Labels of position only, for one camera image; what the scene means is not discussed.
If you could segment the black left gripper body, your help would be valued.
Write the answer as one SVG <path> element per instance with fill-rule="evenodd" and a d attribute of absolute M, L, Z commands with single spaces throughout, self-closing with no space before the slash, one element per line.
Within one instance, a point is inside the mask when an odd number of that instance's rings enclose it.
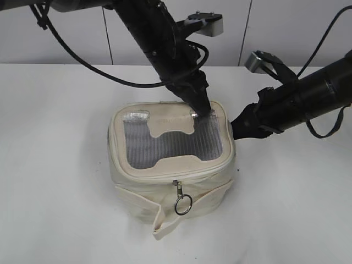
<path fill-rule="evenodd" d="M 198 70 L 167 85 L 166 88 L 189 105 L 208 105 L 209 99 L 206 91 L 208 86 L 205 73 Z"/>

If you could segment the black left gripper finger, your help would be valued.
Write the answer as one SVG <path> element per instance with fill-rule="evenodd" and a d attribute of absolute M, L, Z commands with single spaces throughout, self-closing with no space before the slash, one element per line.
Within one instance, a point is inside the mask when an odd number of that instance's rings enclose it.
<path fill-rule="evenodd" d="M 200 117 L 211 113 L 211 104 L 205 86 L 177 86 L 176 95 L 187 103 Z"/>

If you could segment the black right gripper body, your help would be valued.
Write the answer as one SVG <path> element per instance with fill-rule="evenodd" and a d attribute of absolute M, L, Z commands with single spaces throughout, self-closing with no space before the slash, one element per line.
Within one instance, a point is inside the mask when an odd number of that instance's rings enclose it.
<path fill-rule="evenodd" d="M 251 123 L 250 138 L 267 138 L 272 134 L 281 134 L 284 114 L 286 111 L 285 86 L 276 89 L 266 87 L 258 92 L 259 101 L 255 103 L 252 113 L 254 121 Z"/>

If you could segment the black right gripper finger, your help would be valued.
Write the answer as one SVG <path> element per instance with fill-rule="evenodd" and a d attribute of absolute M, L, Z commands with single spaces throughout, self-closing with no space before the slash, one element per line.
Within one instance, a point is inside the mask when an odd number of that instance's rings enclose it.
<path fill-rule="evenodd" d="M 240 115 L 231 122 L 233 139 L 264 139 L 272 135 L 271 131 L 260 128 L 255 110 L 257 103 L 247 105 Z"/>

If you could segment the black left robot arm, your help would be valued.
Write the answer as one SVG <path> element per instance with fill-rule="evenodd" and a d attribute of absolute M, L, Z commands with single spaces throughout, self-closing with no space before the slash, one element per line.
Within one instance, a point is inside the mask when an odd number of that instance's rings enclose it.
<path fill-rule="evenodd" d="M 162 1 L 1 1 L 1 10 L 28 6 L 43 30 L 49 29 L 63 49 L 87 69 L 119 84 L 140 89 L 166 87 L 201 117 L 211 112 L 208 82 L 201 67 L 209 57 L 208 49 L 187 38 L 203 24 L 183 26 L 176 22 Z M 102 7 L 114 10 L 126 26 L 160 81 L 140 84 L 107 74 L 79 57 L 64 42 L 48 17 L 50 9 L 72 12 Z"/>

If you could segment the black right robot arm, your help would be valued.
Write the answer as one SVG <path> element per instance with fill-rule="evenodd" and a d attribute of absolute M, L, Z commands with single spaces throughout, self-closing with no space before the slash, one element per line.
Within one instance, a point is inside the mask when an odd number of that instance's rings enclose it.
<path fill-rule="evenodd" d="M 351 53 L 342 59 L 300 79 L 278 57 L 253 51 L 245 63 L 252 73 L 267 74 L 278 80 L 278 88 L 266 87 L 258 92 L 259 100 L 247 105 L 231 122 L 233 138 L 264 139 L 305 123 L 311 134 L 322 138 L 313 130 L 310 120 L 339 109 L 333 135 L 339 130 L 343 111 L 351 106 Z"/>

